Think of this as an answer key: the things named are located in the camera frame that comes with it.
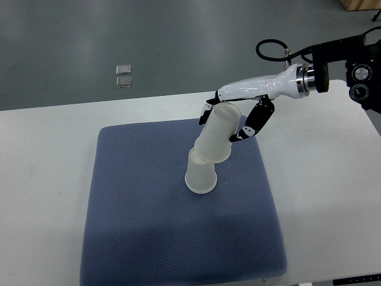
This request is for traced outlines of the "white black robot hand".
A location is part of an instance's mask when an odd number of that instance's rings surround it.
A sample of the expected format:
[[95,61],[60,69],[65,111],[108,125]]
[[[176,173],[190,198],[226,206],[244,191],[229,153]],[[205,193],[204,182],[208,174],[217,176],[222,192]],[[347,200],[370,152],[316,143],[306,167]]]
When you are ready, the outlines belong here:
[[233,82],[221,87],[213,97],[206,100],[199,125],[206,124],[213,107],[222,101],[259,99],[244,126],[229,138],[230,142],[242,141],[255,136],[266,125],[275,111],[272,100],[279,96],[300,99],[307,97],[315,88],[312,64],[293,64],[279,74]]

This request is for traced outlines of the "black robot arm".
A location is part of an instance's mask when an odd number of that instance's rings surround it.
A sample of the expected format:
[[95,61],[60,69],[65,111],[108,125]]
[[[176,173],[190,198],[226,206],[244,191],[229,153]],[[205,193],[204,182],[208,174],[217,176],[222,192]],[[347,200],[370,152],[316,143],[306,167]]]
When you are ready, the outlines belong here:
[[310,91],[329,90],[329,63],[345,62],[349,97],[364,110],[380,112],[380,42],[366,44],[366,34],[308,46],[293,54],[277,39],[265,39],[255,47],[266,61],[284,62],[276,75],[253,77],[225,85],[205,102],[199,124],[206,124],[215,105],[221,102],[256,100],[244,126],[230,136],[238,142],[255,136],[273,115],[273,100],[284,95],[293,99],[307,97]]

